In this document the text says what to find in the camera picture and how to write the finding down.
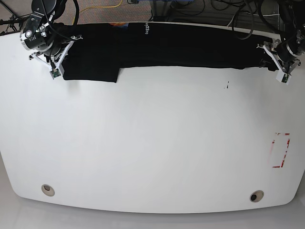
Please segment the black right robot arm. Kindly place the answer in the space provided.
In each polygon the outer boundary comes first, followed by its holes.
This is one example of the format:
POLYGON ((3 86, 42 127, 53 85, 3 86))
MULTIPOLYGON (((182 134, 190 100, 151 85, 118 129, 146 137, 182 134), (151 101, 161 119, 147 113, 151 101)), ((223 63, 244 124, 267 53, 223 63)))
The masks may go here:
POLYGON ((73 3, 75 17, 72 26, 66 29, 54 24, 65 11, 65 0, 33 0, 32 13, 20 31, 22 46, 33 51, 29 60, 46 66, 52 79, 64 75, 62 62, 73 44, 82 39, 81 35, 73 34, 80 14, 78 2, 74 0, 73 3))

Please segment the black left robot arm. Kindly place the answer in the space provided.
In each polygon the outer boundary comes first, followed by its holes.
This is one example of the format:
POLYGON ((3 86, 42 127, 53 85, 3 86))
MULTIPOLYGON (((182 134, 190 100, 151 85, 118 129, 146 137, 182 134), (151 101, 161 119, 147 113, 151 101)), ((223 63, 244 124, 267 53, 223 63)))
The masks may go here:
POLYGON ((278 0, 278 12, 284 23, 284 30, 270 24, 261 12, 263 1, 257 3, 257 12, 261 21, 281 36, 273 43, 264 43, 261 48, 271 57, 279 72, 276 79, 289 84, 291 72, 301 62, 299 57, 305 53, 305 2, 303 0, 278 0))

